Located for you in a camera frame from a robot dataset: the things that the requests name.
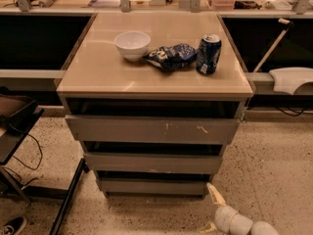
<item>wooden countertop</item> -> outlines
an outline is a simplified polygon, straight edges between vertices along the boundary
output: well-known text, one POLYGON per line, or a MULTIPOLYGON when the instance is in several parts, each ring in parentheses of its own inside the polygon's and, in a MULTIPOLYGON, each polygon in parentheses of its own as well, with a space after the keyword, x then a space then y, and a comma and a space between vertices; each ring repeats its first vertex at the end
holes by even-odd
POLYGON ((99 13, 73 58, 58 89, 60 95, 153 95, 191 98, 252 96, 244 72, 215 12, 134 11, 99 13), (222 40, 217 70, 200 75, 193 63, 187 70, 161 72, 144 61, 123 59, 113 44, 127 30, 141 30, 152 39, 150 51, 187 43, 199 47, 206 33, 222 40))

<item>black desk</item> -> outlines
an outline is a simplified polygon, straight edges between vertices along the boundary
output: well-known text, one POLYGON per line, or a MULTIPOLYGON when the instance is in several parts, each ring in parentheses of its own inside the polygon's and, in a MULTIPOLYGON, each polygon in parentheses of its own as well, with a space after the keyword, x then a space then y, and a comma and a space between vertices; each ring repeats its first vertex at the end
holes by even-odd
POLYGON ((6 183, 10 184, 8 189, 6 189, 4 193, 8 195, 18 193, 27 201, 28 204, 31 202, 31 197, 63 200, 58 215, 54 221, 53 227, 50 231, 50 234, 57 234, 66 215, 67 208, 78 184, 81 172, 82 170, 85 170, 86 172, 88 171, 84 159, 80 160, 75 175, 70 182, 67 190, 38 186, 27 186, 24 190, 22 190, 22 186, 20 185, 20 183, 15 178, 13 178, 3 167, 3 165, 5 165, 10 160, 12 155, 16 152, 23 139, 27 136, 31 128, 37 123, 43 112, 43 109, 38 108, 33 115, 28 117, 19 125, 19 130, 23 131, 23 134, 6 131, 0 136, 0 173, 7 180, 6 183))

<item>dark blue can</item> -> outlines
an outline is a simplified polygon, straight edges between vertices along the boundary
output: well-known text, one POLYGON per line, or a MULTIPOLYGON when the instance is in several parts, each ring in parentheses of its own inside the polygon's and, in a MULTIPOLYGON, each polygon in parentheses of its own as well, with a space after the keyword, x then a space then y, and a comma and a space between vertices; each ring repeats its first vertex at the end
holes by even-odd
POLYGON ((197 54, 197 71, 207 75, 215 73, 219 56, 221 53, 222 41, 218 35, 207 34, 200 42, 197 54))

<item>can lid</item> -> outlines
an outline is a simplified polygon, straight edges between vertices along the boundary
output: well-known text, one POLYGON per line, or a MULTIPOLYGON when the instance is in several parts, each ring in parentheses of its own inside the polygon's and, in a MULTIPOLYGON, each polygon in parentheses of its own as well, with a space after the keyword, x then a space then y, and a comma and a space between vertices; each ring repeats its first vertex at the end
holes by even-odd
POLYGON ((220 41, 219 36, 216 34, 206 34, 203 40, 208 43, 217 43, 220 41))

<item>speckled floor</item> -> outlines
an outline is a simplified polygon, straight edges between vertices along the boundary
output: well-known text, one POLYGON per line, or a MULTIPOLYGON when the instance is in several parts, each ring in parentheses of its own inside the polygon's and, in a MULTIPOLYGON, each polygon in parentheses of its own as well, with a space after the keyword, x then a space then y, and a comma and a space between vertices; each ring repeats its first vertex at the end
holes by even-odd
MULTIPOLYGON (((7 167, 22 182, 68 188, 82 151, 59 111, 47 109, 31 134, 44 153, 32 171, 11 159, 7 167)), ((213 184, 228 205, 253 220, 272 223, 281 235, 311 235, 313 230, 313 116, 287 117, 248 112, 224 154, 213 184)), ((26 138, 16 156, 28 165, 38 150, 26 138)), ((0 225, 24 214, 23 234, 49 234, 60 201, 38 199, 29 206, 20 198, 0 198, 0 225)), ((200 234, 212 221, 214 206, 203 200, 165 197, 109 197, 99 191, 92 171, 83 173, 60 234, 200 234)))

